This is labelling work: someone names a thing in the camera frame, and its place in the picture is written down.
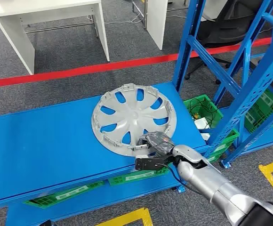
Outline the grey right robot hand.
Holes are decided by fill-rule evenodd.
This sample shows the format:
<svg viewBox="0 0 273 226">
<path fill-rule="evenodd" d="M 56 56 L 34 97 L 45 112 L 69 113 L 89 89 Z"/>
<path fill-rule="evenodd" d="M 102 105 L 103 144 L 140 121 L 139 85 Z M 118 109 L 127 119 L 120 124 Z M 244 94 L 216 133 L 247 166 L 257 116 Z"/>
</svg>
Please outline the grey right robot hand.
<svg viewBox="0 0 273 226">
<path fill-rule="evenodd" d="M 164 156 L 172 151 L 175 144 L 167 135 L 160 132 L 148 132 L 140 137 L 138 145 L 147 145 L 149 156 Z"/>
</svg>

